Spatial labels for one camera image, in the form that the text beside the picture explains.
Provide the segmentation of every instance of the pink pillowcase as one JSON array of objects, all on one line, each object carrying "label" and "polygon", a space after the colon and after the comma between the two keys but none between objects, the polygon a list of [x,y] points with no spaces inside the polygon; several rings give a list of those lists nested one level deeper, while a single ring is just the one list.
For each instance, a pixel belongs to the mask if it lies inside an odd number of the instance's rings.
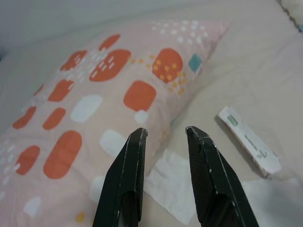
[{"label": "pink pillowcase", "polygon": [[1,226],[89,226],[128,135],[148,130],[149,171],[226,30],[137,21],[73,53],[0,136]]}]

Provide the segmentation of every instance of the orange rounded shape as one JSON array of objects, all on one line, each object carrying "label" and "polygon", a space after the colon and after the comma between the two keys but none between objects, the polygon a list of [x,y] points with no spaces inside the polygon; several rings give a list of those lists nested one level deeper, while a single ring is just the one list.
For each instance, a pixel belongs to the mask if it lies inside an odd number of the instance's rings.
[{"label": "orange rounded shape", "polygon": [[48,101],[51,102],[60,102],[62,101],[67,94],[71,91],[74,81],[63,79],[54,88],[51,95],[48,97]]},{"label": "orange rounded shape", "polygon": [[44,164],[44,174],[51,179],[64,177],[70,170],[81,145],[82,138],[77,131],[63,133]]},{"label": "orange rounded shape", "polygon": [[87,54],[86,50],[83,51],[77,51],[75,53],[73,53],[69,59],[66,61],[66,63],[64,63],[60,70],[70,70],[75,68],[80,62],[81,60],[84,58],[84,56]]},{"label": "orange rounded shape", "polygon": [[34,93],[34,96],[37,95],[42,90],[43,87],[44,87],[44,84],[41,85],[40,88]]},{"label": "orange rounded shape", "polygon": [[33,167],[40,153],[40,148],[36,145],[26,148],[20,155],[16,162],[20,164],[19,168],[16,170],[17,174],[25,175]]},{"label": "orange rounded shape", "polygon": [[118,75],[125,66],[131,53],[128,50],[114,50],[101,61],[91,73],[89,80],[102,82],[112,79]]},{"label": "orange rounded shape", "polygon": [[147,111],[156,97],[156,90],[153,86],[144,81],[135,81],[124,96],[124,104],[135,110]]},{"label": "orange rounded shape", "polygon": [[102,51],[103,48],[108,49],[110,46],[112,46],[117,40],[120,38],[119,34],[111,35],[109,38],[107,38],[100,46],[99,50]]},{"label": "orange rounded shape", "polygon": [[152,73],[164,83],[169,83],[178,77],[182,71],[183,61],[178,52],[171,48],[160,51],[152,65]]},{"label": "orange rounded shape", "polygon": [[66,110],[64,108],[59,107],[59,108],[55,109],[51,113],[51,115],[47,118],[47,120],[44,122],[42,127],[45,130],[50,130],[50,129],[55,128],[60,123],[60,121],[64,117],[65,113],[66,113]]},{"label": "orange rounded shape", "polygon": [[31,106],[30,108],[28,108],[25,115],[23,115],[22,117],[20,117],[17,121],[15,121],[13,123],[13,128],[21,129],[21,128],[25,127],[27,125],[27,123],[30,121],[30,119],[32,119],[35,112],[36,112],[35,106]]}]

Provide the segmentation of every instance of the wall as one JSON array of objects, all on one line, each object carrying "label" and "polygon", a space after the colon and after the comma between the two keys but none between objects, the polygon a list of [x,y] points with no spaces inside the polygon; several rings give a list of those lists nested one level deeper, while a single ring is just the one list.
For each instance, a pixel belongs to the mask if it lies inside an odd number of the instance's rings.
[{"label": "wall", "polygon": [[0,56],[80,27],[189,1],[197,0],[2,0]]}]

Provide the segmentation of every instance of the bed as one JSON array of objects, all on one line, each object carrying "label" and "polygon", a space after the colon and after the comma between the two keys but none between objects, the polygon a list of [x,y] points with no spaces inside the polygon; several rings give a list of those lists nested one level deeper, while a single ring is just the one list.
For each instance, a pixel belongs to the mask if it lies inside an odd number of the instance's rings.
[{"label": "bed", "polygon": [[[285,175],[303,179],[302,35],[275,0],[204,0],[136,17],[230,22],[204,69],[203,87],[173,122],[167,148],[188,158],[184,128],[206,131],[241,181],[261,178],[249,155],[216,115],[233,106],[282,159]],[[125,18],[42,41],[9,53],[0,62],[0,132],[71,52]],[[184,226],[144,195],[140,226]],[[188,226],[198,226],[196,216]]]}]

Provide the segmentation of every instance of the bedsheet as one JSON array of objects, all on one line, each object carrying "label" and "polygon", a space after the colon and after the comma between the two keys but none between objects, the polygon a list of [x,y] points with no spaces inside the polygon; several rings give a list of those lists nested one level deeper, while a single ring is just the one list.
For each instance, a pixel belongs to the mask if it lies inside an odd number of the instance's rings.
[{"label": "bedsheet", "polygon": [[[279,4],[275,0],[204,0],[144,15],[155,17],[231,23],[204,69],[208,76],[202,81],[203,89],[173,122],[166,146],[188,158],[184,128],[195,125],[212,137],[240,180],[260,178],[245,150],[216,118],[220,110],[231,105],[285,161],[291,175],[303,179],[303,40]],[[0,62],[0,131],[17,118],[22,103],[66,56],[118,22],[44,41],[6,56]],[[140,225],[183,226],[146,194]],[[196,217],[189,225],[198,226]]]}]

